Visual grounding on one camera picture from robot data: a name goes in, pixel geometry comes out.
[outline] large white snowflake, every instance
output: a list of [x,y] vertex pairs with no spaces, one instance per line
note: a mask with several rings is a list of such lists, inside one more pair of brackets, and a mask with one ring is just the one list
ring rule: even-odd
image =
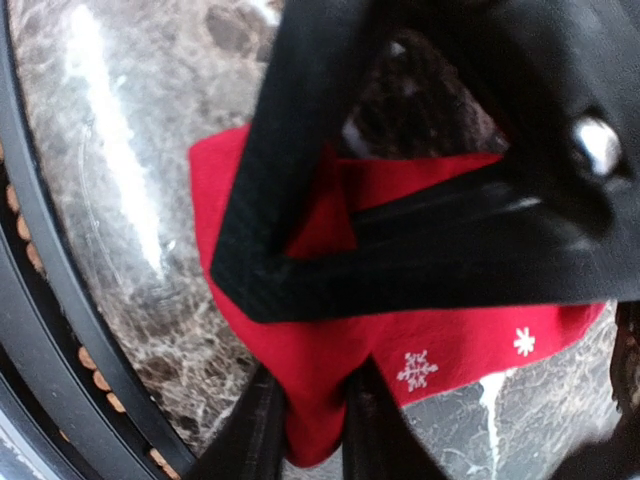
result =
[[529,327],[525,327],[524,330],[516,328],[516,335],[518,338],[513,341],[513,347],[518,349],[518,355],[524,355],[526,357],[533,352],[536,337],[531,336]]
[[427,351],[422,353],[407,353],[404,356],[406,360],[404,370],[398,372],[398,380],[407,382],[409,392],[413,392],[416,388],[424,388],[427,386],[427,375],[438,371],[438,366],[427,361]]

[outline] white snowflake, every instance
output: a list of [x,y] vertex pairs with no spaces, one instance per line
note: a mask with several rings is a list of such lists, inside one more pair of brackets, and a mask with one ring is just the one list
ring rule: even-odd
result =
[[516,335],[518,335],[518,338],[513,341],[513,347],[518,349],[518,355],[524,355],[526,357],[533,352],[536,337],[531,336],[529,327],[525,327],[524,330],[516,328]]
[[409,384],[409,392],[427,386],[427,375],[438,371],[438,366],[427,361],[427,351],[406,353],[404,370],[398,372],[398,380]]

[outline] metal screw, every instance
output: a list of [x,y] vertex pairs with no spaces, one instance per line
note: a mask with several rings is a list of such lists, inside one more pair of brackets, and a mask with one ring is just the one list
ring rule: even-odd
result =
[[620,162],[620,139],[603,120],[589,116],[578,119],[573,126],[572,136],[582,157],[579,167],[588,173],[605,177]]

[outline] screw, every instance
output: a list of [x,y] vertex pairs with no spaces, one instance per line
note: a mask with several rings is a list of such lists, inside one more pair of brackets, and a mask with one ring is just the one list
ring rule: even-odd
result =
[[580,153],[579,168],[596,177],[611,174],[622,157],[616,132],[603,120],[585,116],[576,121],[571,133]]

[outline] folded red cloth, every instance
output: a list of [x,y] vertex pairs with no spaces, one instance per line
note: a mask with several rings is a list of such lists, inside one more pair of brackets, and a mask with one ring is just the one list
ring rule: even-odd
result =
[[[248,319],[209,275],[216,238],[248,128],[206,139],[190,151],[196,237],[202,268],[231,328],[284,387],[288,458],[312,466],[337,447],[343,382],[373,355],[397,402],[406,405],[481,377],[528,365],[580,339],[602,305],[425,310],[320,323],[261,325]],[[309,210],[289,254],[307,258],[356,247],[349,214],[401,198],[494,163],[471,154],[409,161],[346,160],[326,153]]]

